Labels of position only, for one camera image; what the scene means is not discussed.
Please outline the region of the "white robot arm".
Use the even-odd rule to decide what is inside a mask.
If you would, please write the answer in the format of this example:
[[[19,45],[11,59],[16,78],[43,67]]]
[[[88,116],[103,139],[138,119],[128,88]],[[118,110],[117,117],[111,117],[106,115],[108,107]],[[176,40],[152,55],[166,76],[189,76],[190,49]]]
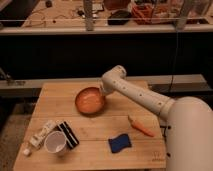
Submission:
[[[101,77],[101,92],[121,93],[166,122],[166,171],[213,171],[213,110],[196,97],[173,99],[125,80],[117,65]]]

